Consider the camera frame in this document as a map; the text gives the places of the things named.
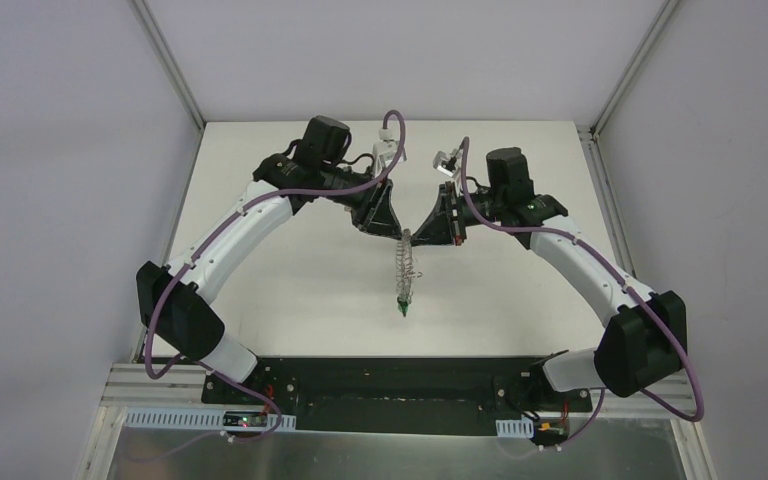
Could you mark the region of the metal disc with key rings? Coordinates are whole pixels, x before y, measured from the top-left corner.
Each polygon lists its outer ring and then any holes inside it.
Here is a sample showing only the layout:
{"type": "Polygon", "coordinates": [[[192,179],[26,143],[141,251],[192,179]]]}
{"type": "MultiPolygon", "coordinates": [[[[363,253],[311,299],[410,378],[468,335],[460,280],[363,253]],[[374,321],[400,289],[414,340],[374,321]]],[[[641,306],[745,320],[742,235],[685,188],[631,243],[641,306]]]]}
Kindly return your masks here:
{"type": "Polygon", "coordinates": [[[415,256],[413,254],[412,232],[409,229],[403,229],[397,238],[395,251],[396,265],[396,298],[413,297],[413,282],[422,277],[415,266],[415,256]]]}

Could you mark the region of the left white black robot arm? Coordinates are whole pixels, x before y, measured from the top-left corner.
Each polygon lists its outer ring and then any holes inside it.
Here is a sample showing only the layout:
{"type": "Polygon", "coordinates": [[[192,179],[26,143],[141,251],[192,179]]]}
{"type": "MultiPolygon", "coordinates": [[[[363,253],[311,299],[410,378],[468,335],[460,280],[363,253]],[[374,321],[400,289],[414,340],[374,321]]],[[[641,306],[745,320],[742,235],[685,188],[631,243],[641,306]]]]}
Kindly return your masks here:
{"type": "Polygon", "coordinates": [[[158,380],[171,368],[152,366],[154,340],[161,338],[177,351],[173,363],[198,363],[228,378],[226,389],[239,403],[257,402],[265,390],[265,378],[255,371],[259,358],[227,332],[212,302],[253,250],[305,204],[327,198],[356,213],[369,213],[392,185],[388,176],[405,156],[406,133],[403,115],[388,111],[373,151],[383,170],[353,173],[340,166],[352,141],[350,128],[315,116],[301,138],[258,165],[239,199],[209,233],[164,266],[146,262],[138,270],[137,288],[148,377],[158,380]]]}

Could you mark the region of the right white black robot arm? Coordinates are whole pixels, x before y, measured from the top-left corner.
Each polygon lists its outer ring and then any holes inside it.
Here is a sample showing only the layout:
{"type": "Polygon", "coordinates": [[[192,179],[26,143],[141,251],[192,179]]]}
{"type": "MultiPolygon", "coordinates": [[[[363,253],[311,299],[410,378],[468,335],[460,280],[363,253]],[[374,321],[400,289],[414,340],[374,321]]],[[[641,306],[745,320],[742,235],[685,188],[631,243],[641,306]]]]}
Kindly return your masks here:
{"type": "Polygon", "coordinates": [[[433,160],[447,176],[434,209],[413,235],[415,246],[459,246],[467,228],[498,224],[552,266],[587,302],[604,328],[590,349],[552,354],[531,371],[529,400],[555,408],[568,391],[605,388],[629,397],[678,372],[686,346],[686,307],[674,292],[657,293],[605,259],[554,197],[538,194],[518,147],[489,152],[489,183],[464,189],[463,151],[433,160]]]}

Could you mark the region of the key with green tag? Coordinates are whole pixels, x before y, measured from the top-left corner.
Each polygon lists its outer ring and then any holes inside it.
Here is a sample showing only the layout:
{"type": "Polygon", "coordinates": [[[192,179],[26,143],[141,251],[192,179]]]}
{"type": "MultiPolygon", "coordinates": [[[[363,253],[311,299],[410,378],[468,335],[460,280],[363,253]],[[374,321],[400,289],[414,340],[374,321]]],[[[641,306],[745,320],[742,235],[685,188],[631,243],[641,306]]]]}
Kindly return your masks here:
{"type": "Polygon", "coordinates": [[[412,304],[412,299],[410,297],[398,296],[396,301],[397,301],[397,308],[399,313],[402,315],[403,318],[406,318],[412,304]]]}

